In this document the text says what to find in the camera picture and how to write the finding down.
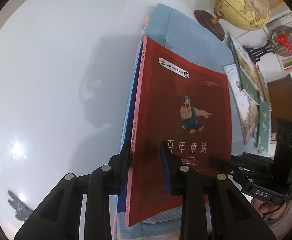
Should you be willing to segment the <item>person right hand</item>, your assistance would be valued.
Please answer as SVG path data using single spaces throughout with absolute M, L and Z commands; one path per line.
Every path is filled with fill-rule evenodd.
M 287 207 L 287 203 L 281 206 L 275 206 L 255 198 L 250 203 L 262 218 L 267 217 L 268 220 L 280 218 Z

